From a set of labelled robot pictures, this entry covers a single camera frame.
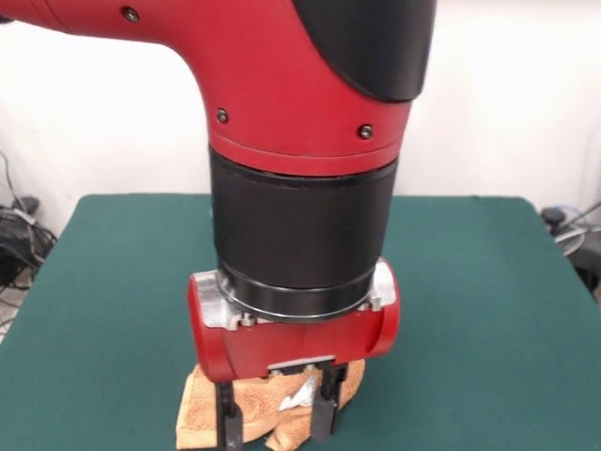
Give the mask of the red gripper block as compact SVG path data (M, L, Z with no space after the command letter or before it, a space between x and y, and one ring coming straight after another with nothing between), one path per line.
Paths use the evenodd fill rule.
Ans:
M393 268L377 263L366 302L342 317L314 323L248 320L223 295L215 271L189 279L188 306L197 361L215 384L217 449L243 450L243 417L231 381L319 365L312 430L335 430L349 362L387 353L397 337L401 299Z

